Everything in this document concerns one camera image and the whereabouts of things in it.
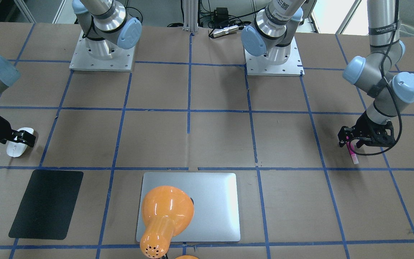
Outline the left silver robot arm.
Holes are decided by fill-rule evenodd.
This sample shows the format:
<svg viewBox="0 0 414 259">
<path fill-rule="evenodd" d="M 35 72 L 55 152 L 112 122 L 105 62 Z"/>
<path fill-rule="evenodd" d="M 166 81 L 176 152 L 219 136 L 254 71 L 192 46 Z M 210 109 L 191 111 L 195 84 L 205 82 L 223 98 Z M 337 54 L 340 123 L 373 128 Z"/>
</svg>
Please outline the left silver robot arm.
<svg viewBox="0 0 414 259">
<path fill-rule="evenodd" d="M 288 46 L 294 38 L 296 22 L 303 15 L 302 0 L 272 0 L 259 10 L 253 22 L 243 28 L 241 41 L 251 55 L 267 55 L 272 49 Z M 339 146 L 353 151 L 366 146 L 396 145 L 401 137 L 401 112 L 414 102 L 414 74 L 390 74 L 405 53 L 400 40 L 399 2 L 368 0 L 370 54 L 356 56 L 343 71 L 343 78 L 373 98 L 373 103 L 352 127 L 342 126 L 338 132 Z M 398 117 L 399 133 L 394 136 L 391 119 Z"/>
</svg>

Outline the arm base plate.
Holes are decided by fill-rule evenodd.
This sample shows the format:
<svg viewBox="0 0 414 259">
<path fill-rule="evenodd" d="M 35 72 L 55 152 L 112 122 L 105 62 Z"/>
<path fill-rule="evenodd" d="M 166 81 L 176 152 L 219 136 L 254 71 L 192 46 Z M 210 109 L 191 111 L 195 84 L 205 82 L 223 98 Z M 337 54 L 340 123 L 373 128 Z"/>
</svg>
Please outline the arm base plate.
<svg viewBox="0 0 414 259">
<path fill-rule="evenodd" d="M 275 46 L 265 55 L 253 56 L 244 50 L 249 76 L 299 77 L 305 74 L 295 38 L 285 47 Z"/>
<path fill-rule="evenodd" d="M 92 41 L 79 34 L 69 68 L 82 72 L 131 72 L 136 46 L 121 49 L 107 40 Z"/>
</svg>

